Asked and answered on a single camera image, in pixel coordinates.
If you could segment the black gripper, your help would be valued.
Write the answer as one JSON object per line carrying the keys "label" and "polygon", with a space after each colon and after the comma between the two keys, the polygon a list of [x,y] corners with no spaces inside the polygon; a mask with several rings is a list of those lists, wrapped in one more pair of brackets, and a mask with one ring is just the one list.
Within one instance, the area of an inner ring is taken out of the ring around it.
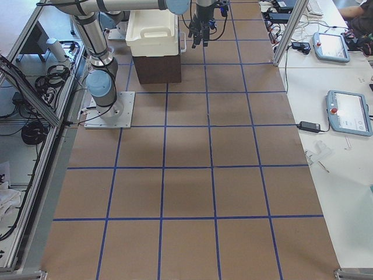
{"label": "black gripper", "polygon": [[190,5],[189,14],[191,21],[188,26],[193,39],[192,49],[199,46],[201,40],[203,40],[203,46],[207,47],[210,40],[210,30],[216,30],[214,10],[217,6],[217,1],[195,1],[195,3],[194,12],[192,12],[192,5]]}

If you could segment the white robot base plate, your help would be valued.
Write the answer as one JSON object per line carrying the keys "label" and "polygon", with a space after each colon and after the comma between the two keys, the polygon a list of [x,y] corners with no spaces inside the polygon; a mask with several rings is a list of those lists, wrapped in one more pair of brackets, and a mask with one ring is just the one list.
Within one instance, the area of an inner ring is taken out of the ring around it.
{"label": "white robot base plate", "polygon": [[96,102],[91,98],[90,106],[94,109],[87,112],[87,121],[84,122],[86,129],[114,129],[130,128],[135,102],[135,92],[117,92],[117,101],[107,109],[96,108]]}

